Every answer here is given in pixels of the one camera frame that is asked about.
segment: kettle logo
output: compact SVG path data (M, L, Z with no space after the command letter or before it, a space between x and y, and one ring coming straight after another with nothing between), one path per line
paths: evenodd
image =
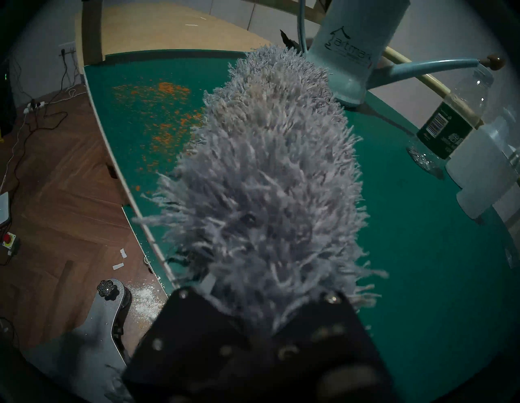
M332 36L329 41L325 43L325 48L343 57L348 57L354 63L366 66L367 69L372 67L372 60L370 59L372 55L352 45L350 43L350 36L345 33L343 27L332 31L330 34Z

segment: wooden handle knob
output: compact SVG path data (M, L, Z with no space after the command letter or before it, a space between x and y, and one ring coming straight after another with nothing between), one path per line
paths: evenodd
M489 67L493 71L500 70L505 66L505 59L503 57L498 56L496 53L489 55L485 59L480 59L479 62L485 66Z

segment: plastic bottle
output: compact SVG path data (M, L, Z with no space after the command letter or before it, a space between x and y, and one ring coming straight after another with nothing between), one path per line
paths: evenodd
M502 115L492 123L470 133L446 163L446 171L451 179L464 188L473 176L478 175L478 170L484 164L493 163L495 154L498 159L509 158L514 149L507 144L507 139L515 123L515 112L509 106L507 109L503 108Z
M446 159L480 122L487 106L491 72L483 65L457 84L418 131L417 137L434 154Z
M515 124L514 112L504 109L494 122L470 134L453 153L446 171L462 187L457 201L472 219L497 202L518 180L520 148L506 142Z

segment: black device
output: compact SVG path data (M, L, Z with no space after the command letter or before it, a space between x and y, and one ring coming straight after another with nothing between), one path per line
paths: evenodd
M0 64L0 135L12 132L16 120L15 100L9 78L9 61Z
M195 290L177 290L123 382L136 403L397 401L374 344L340 294L303 306L265 336L246 331Z

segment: light blue kettle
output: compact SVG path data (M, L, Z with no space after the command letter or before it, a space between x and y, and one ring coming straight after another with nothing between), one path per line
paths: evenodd
M305 0L299 1L298 39L305 44ZM302 49L307 60L329 69L329 86L341 104L356 107L363 103L368 89L423 74L479 63L492 70L503 66L500 59L462 58L375 69L409 5L409 0L332 1L310 49Z

